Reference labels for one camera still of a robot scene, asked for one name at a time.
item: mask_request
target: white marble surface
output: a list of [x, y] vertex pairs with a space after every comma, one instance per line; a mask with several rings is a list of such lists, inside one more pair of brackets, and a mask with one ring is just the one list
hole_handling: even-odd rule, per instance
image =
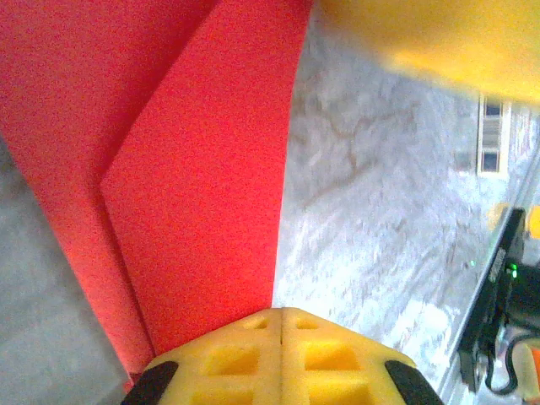
[[403, 351], [438, 386], [481, 272], [471, 261], [487, 255], [485, 214], [516, 192], [537, 141], [518, 113], [509, 180], [457, 173], [454, 153], [467, 139], [474, 148], [477, 119], [477, 100], [385, 72], [312, 18], [273, 304]]

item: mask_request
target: red foam mat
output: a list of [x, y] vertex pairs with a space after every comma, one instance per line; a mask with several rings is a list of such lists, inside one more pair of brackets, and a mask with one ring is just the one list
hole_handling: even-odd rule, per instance
[[271, 305], [309, 9], [304, 0], [215, 6], [101, 184], [158, 354]]
[[213, 0], [5, 0], [0, 130], [120, 360], [153, 350], [99, 182]]

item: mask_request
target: gray concrete surface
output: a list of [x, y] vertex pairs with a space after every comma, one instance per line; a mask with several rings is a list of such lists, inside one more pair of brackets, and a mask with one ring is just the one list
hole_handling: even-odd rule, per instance
[[125, 380], [0, 140], [0, 404], [119, 403]]

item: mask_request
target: orange object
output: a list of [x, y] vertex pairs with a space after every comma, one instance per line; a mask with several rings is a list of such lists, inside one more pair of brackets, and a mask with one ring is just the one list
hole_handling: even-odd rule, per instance
[[531, 348], [532, 359], [534, 360], [534, 367], [537, 371], [538, 381], [540, 381], [540, 349]]
[[272, 304], [289, 110], [310, 4], [224, 0], [101, 185], [157, 354]]
[[[222, 1], [198, 30], [215, 3], [7, 0], [0, 9], [2, 135], [130, 373], [156, 343], [161, 351], [271, 302], [289, 97], [310, 4]], [[225, 77], [236, 67], [242, 75]], [[195, 131], [197, 118], [207, 132]], [[113, 229], [100, 182], [132, 126], [104, 183]], [[134, 144], [141, 134], [147, 142]], [[138, 187], [147, 201], [137, 202]], [[202, 314], [187, 321], [202, 297]], [[160, 337], [165, 329], [179, 334]]]

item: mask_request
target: square cutout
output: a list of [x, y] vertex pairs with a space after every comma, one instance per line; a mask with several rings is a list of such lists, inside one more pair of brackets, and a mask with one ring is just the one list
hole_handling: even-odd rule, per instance
[[373, 405], [368, 386], [358, 382], [321, 382], [310, 385], [310, 405]]
[[192, 405], [252, 405], [253, 392], [215, 391], [197, 392]]
[[343, 343], [314, 342], [305, 351], [305, 369], [360, 370], [354, 351]]
[[257, 372], [258, 348], [222, 346], [216, 348], [206, 363], [205, 375], [253, 375]]
[[314, 322], [306, 318], [299, 318], [296, 320], [296, 329], [317, 329], [319, 326]]
[[256, 316], [244, 322], [245, 329], [266, 329], [268, 327], [268, 319], [264, 316]]

